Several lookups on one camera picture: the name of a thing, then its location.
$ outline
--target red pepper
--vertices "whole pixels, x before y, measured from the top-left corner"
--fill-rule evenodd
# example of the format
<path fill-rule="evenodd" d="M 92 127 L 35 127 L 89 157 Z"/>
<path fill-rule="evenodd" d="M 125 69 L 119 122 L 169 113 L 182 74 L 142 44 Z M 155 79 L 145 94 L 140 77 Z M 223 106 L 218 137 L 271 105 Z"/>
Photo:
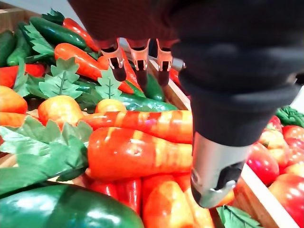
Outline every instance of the red pepper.
<path fill-rule="evenodd" d="M 94 181 L 88 186 L 90 190 L 97 191 L 99 193 L 113 197 L 116 200 L 119 200 L 117 194 L 117 188 L 114 183 L 103 183 L 100 181 Z"/>
<path fill-rule="evenodd" d="M 132 208 L 137 214 L 141 212 L 142 180 L 128 179 L 116 183 L 118 199 Z"/>
<path fill-rule="evenodd" d="M 12 88 L 15 84 L 19 66 L 8 66 L 0 68 L 0 86 Z M 25 72 L 34 77 L 42 77 L 46 69 L 42 64 L 26 64 Z"/>
<path fill-rule="evenodd" d="M 94 43 L 92 37 L 80 25 L 78 25 L 76 21 L 71 18 L 65 18 L 62 26 L 80 35 L 93 51 L 99 51 L 99 48 Z"/>
<path fill-rule="evenodd" d="M 179 87 L 181 87 L 181 83 L 179 80 L 179 72 L 177 70 L 171 68 L 170 72 L 169 72 L 169 77 L 175 84 L 177 84 Z"/>
<path fill-rule="evenodd" d="M 136 88 L 138 88 L 140 91 L 142 91 L 141 87 L 139 86 L 139 84 L 137 83 L 137 79 L 136 79 L 136 74 L 134 73 L 128 58 L 124 52 L 124 50 L 122 49 L 122 55 L 124 58 L 124 62 L 123 62 L 123 66 L 124 66 L 124 70 L 127 74 L 127 80 L 132 83 L 133 86 L 135 86 Z"/>

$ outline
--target fake vegetable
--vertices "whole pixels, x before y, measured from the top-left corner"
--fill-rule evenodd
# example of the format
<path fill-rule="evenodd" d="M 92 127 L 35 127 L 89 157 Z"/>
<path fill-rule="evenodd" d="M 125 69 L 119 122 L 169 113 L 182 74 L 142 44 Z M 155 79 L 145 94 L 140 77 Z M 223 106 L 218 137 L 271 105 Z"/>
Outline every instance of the fake vegetable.
<path fill-rule="evenodd" d="M 0 85 L 12 88 L 15 84 L 19 66 L 7 66 L 0 68 Z M 26 64 L 25 72 L 34 77 L 42 77 L 45 73 L 45 67 L 42 64 Z"/>
<path fill-rule="evenodd" d="M 136 130 L 103 127 L 90 136 L 88 161 L 91 177 L 101 181 L 185 172 L 192 165 L 192 145 Z"/>
<path fill-rule="evenodd" d="M 86 52 L 71 44 L 62 43 L 56 46 L 55 59 L 62 58 L 68 60 L 72 57 L 75 57 L 75 62 L 79 64 L 77 73 L 95 81 L 97 81 L 99 77 L 102 77 L 102 70 L 107 70 L 103 69 L 102 66 Z M 122 82 L 118 88 L 123 92 L 133 93 L 133 90 L 126 82 Z"/>
<path fill-rule="evenodd" d="M 38 116 L 42 124 L 46 125 L 48 120 L 53 120 L 61 129 L 65 122 L 76 125 L 84 117 L 77 102 L 65 95 L 54 96 L 42 102 L 38 107 Z"/>
<path fill-rule="evenodd" d="M 280 175 L 269 187 L 271 193 L 282 204 L 300 228 L 304 227 L 304 178 L 293 175 Z"/>
<path fill-rule="evenodd" d="M 0 112 L 25 114 L 27 102 L 14 90 L 0 85 Z"/>
<path fill-rule="evenodd" d="M 122 127 L 139 130 L 173 143 L 192 143 L 191 111 L 107 112 L 85 116 L 81 121 L 94 130 L 100 127 Z"/>
<path fill-rule="evenodd" d="M 133 210 L 76 185 L 54 184 L 0 199 L 1 228 L 143 228 Z"/>
<path fill-rule="evenodd" d="M 16 33 L 17 45 L 15 50 L 9 55 L 7 59 L 8 66 L 15 66 L 19 64 L 19 58 L 25 59 L 31 54 L 31 46 L 27 43 L 24 35 L 20 29 L 17 29 Z"/>
<path fill-rule="evenodd" d="M 0 33 L 0 67 L 6 66 L 6 60 L 12 53 L 16 45 L 14 34 L 5 30 Z"/>
<path fill-rule="evenodd" d="M 95 113 L 105 114 L 107 112 L 126 112 L 126 111 L 127 109 L 120 101 L 115 99 L 104 99 L 97 104 Z"/>
<path fill-rule="evenodd" d="M 39 33 L 53 44 L 69 43 L 78 48 L 85 49 L 85 40 L 77 33 L 41 17 L 31 17 L 29 21 Z"/>

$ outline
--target plastic carrot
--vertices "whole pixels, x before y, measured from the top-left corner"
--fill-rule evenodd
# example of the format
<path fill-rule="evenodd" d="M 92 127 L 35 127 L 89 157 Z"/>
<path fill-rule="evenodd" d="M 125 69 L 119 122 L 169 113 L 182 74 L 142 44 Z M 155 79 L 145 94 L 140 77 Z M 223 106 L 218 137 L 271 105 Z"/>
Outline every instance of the plastic carrot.
<path fill-rule="evenodd" d="M 108 195 L 118 200 L 117 188 L 114 183 L 103 183 L 99 181 L 94 181 L 91 183 L 88 188 L 93 191 Z"/>
<path fill-rule="evenodd" d="M 103 127 L 90 136 L 88 161 L 91 177 L 101 181 L 187 172 L 192 166 L 192 145 L 136 130 Z"/>
<path fill-rule="evenodd" d="M 193 228 L 215 228 L 211 214 L 208 209 L 201 208 L 193 198 L 191 188 L 184 192 L 185 198 L 190 206 L 193 216 Z"/>
<path fill-rule="evenodd" d="M 76 21 L 74 21 L 71 18 L 65 18 L 63 20 L 63 27 L 77 33 L 80 35 L 86 42 L 86 44 L 93 50 L 98 52 L 99 48 L 98 46 L 94 43 L 92 37 L 80 26 Z"/>
<path fill-rule="evenodd" d="M 122 49 L 122 55 L 123 55 L 123 58 L 124 58 L 123 66 L 124 66 L 124 70 L 127 74 L 127 80 L 130 83 L 132 83 L 136 88 L 138 88 L 140 91 L 143 91 L 141 89 L 141 87 L 139 86 L 139 84 L 137 83 L 136 74 L 135 74 L 134 70 L 132 69 L 132 67 L 131 67 L 131 65 L 128 61 L 128 58 L 127 58 L 123 49 Z"/>
<path fill-rule="evenodd" d="M 144 207 L 153 189 L 157 188 L 166 181 L 174 181 L 174 177 L 171 174 L 155 174 L 144 177 L 142 181 L 142 206 Z"/>
<path fill-rule="evenodd" d="M 0 68 L 0 85 L 12 88 L 15 84 L 19 66 Z M 26 64 L 25 72 L 34 77 L 42 77 L 46 68 L 42 64 Z"/>
<path fill-rule="evenodd" d="M 140 214 L 142 180 L 140 178 L 120 180 L 116 182 L 116 188 L 119 201 Z"/>
<path fill-rule="evenodd" d="M 99 77 L 102 77 L 101 70 L 107 70 L 103 69 L 102 66 L 95 59 L 90 57 L 85 51 L 71 44 L 61 43 L 55 47 L 56 60 L 59 58 L 68 60 L 72 57 L 75 57 L 75 62 L 79 64 L 77 73 L 95 81 Z M 132 88 L 126 82 L 122 82 L 118 89 L 128 94 L 134 93 Z"/>
<path fill-rule="evenodd" d="M 175 143 L 192 143 L 191 111 L 107 112 L 91 114 L 81 119 L 94 130 L 100 127 L 122 127 L 139 130 Z"/>
<path fill-rule="evenodd" d="M 143 209 L 145 228 L 192 228 L 193 216 L 181 188 L 166 181 L 149 195 Z"/>
<path fill-rule="evenodd" d="M 20 127 L 26 116 L 25 114 L 19 113 L 0 112 L 0 126 Z"/>
<path fill-rule="evenodd" d="M 174 174 L 175 181 L 179 184 L 180 188 L 183 190 L 183 192 L 187 191 L 190 188 L 190 179 L 191 179 L 191 173 L 175 173 Z M 224 199 L 217 204 L 217 207 L 220 207 L 222 205 L 231 204 L 234 200 L 234 192 L 231 190 Z"/>

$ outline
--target red chili pepper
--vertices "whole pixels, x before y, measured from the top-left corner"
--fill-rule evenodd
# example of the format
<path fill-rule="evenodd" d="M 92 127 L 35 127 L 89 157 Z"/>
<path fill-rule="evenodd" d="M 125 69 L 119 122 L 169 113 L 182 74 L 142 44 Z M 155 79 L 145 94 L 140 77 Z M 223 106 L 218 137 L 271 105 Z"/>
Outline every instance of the red chili pepper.
<path fill-rule="evenodd" d="M 142 180 L 128 179 L 116 182 L 118 199 L 132 208 L 137 214 L 141 212 Z"/>
<path fill-rule="evenodd" d="M 92 37 L 80 25 L 78 25 L 76 21 L 71 18 L 65 18 L 62 26 L 80 35 L 93 51 L 99 51 L 99 48 L 94 43 Z"/>
<path fill-rule="evenodd" d="M 175 143 L 192 143 L 192 112 L 186 110 L 149 112 L 107 112 L 84 116 L 81 121 L 93 130 L 100 127 L 122 127 L 139 130 Z"/>
<path fill-rule="evenodd" d="M 119 200 L 117 194 L 117 188 L 114 183 L 103 183 L 100 181 L 94 181 L 88 186 L 90 190 L 97 191 L 99 193 L 113 197 L 116 200 Z"/>
<path fill-rule="evenodd" d="M 175 83 L 177 84 L 179 87 L 181 87 L 181 83 L 179 80 L 179 72 L 173 68 L 170 69 L 169 71 L 169 78 Z"/>
<path fill-rule="evenodd" d="M 135 86 L 136 88 L 138 88 L 140 91 L 143 91 L 141 89 L 141 87 L 139 86 L 139 84 L 137 83 L 137 79 L 136 79 L 136 74 L 134 73 L 129 61 L 128 61 L 128 58 L 124 52 L 124 50 L 122 49 L 122 55 L 123 55 L 123 58 L 124 58 L 124 62 L 123 62 L 123 66 L 124 66 L 124 70 L 127 74 L 127 80 L 132 83 L 133 86 Z"/>
<path fill-rule="evenodd" d="M 0 86 L 12 88 L 15 84 L 19 66 L 8 66 L 0 68 Z M 25 72 L 34 77 L 42 77 L 46 69 L 42 64 L 26 64 Z"/>

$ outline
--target carrot leaf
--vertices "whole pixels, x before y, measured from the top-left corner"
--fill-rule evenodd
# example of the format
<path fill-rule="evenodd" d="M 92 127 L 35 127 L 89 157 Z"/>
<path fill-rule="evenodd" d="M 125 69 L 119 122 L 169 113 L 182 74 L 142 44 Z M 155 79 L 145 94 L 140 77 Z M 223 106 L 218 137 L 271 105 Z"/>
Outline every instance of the carrot leaf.
<path fill-rule="evenodd" d="M 82 91 L 77 89 L 79 85 L 73 84 L 79 75 L 76 71 L 79 64 L 75 63 L 75 58 L 63 60 L 59 58 L 56 61 L 56 66 L 51 66 L 51 75 L 45 76 L 44 82 L 39 82 L 39 89 L 47 97 L 54 97 L 57 95 L 68 95 L 72 98 L 77 98 L 82 94 Z"/>
<path fill-rule="evenodd" d="M 55 11 L 51 8 L 51 11 L 48 14 L 42 14 L 42 18 L 51 21 L 53 23 L 62 25 L 65 16 L 63 16 L 63 14 L 60 13 L 59 11 Z"/>
<path fill-rule="evenodd" d="M 27 80 L 28 80 L 28 74 L 25 74 L 24 60 L 22 58 L 19 58 L 19 69 L 13 90 L 15 90 L 15 92 L 17 92 L 22 97 L 29 94 L 26 84 Z"/>
<path fill-rule="evenodd" d="M 5 141 L 0 150 L 16 154 L 18 164 L 0 169 L 0 194 L 56 176 L 65 181 L 79 176 L 88 167 L 86 146 L 91 133 L 84 122 L 77 127 L 65 123 L 61 132 L 55 122 L 43 126 L 31 116 L 19 128 L 0 126 Z"/>
<path fill-rule="evenodd" d="M 246 212 L 224 205 L 217 208 L 218 215 L 225 227 L 234 228 L 261 228 L 260 224 Z"/>
<path fill-rule="evenodd" d="M 102 77 L 98 78 L 98 83 L 101 86 L 96 86 L 96 92 L 103 99 L 118 99 L 122 94 L 120 90 L 118 90 L 121 82 L 117 81 L 114 77 L 112 69 L 109 67 L 108 70 L 102 70 Z"/>

